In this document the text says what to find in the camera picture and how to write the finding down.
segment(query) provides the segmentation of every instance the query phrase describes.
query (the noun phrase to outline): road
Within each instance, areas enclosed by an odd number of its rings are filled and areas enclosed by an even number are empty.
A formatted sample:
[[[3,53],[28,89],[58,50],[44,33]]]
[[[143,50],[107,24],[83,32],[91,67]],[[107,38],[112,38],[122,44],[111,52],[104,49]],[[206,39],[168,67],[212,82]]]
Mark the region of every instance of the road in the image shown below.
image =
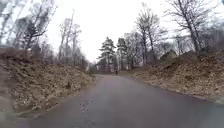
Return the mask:
[[[223,128],[224,108],[120,76],[66,99],[23,128]]]

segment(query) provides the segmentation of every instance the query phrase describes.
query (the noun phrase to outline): evergreen tree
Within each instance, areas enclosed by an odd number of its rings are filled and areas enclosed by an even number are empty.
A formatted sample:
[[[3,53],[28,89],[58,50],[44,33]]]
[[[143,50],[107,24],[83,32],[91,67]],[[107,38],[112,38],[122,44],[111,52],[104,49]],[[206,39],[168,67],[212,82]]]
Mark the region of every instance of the evergreen tree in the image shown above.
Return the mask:
[[[115,57],[114,48],[116,48],[114,46],[114,42],[109,37],[107,37],[102,44],[102,48],[100,49],[102,53],[101,56],[99,57],[100,63],[98,63],[98,65],[101,68],[104,67],[103,69],[107,72],[111,72],[112,69],[115,70],[114,60],[116,59],[114,59]]]

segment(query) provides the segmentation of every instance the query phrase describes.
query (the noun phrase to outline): overcast sky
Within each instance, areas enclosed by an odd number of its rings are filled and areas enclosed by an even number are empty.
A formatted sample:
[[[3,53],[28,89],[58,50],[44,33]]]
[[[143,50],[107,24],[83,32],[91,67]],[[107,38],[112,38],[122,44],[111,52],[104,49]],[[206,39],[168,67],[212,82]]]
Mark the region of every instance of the overcast sky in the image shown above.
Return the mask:
[[[117,43],[119,37],[134,29],[136,17],[141,9],[141,3],[145,2],[159,16],[164,15],[167,8],[165,0],[56,0],[58,9],[48,28],[49,43],[54,50],[60,44],[59,24],[65,18],[72,15],[75,10],[74,21],[80,25],[81,48],[87,59],[95,61],[100,55],[99,48],[106,36]],[[172,28],[169,18],[163,18],[162,24]]]

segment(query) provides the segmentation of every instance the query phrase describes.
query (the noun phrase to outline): brown leaves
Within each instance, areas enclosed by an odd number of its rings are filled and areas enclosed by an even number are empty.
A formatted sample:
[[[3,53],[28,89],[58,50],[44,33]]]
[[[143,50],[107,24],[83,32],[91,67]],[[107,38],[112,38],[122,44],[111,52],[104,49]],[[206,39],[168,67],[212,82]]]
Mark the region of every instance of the brown leaves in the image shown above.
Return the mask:
[[[17,112],[45,109],[61,97],[75,93],[91,82],[92,77],[71,66],[58,66],[40,61],[26,63],[7,60],[16,86],[9,87]]]
[[[195,97],[215,100],[224,95],[224,51],[216,51],[200,58],[192,53],[181,56],[181,63],[173,60],[158,67],[136,70],[132,76],[147,83]]]

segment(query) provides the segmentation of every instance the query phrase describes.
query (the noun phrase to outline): dirt embankment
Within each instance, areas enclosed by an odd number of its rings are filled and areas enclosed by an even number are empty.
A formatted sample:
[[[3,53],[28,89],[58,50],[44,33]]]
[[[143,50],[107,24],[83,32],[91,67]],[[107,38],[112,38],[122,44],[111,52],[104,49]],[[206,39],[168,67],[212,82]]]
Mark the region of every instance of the dirt embankment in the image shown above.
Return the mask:
[[[185,53],[157,67],[146,66],[131,75],[154,86],[224,103],[224,50],[213,51],[197,58]]]
[[[9,72],[8,93],[17,113],[48,109],[68,95],[92,84],[93,77],[78,68],[0,54]]]

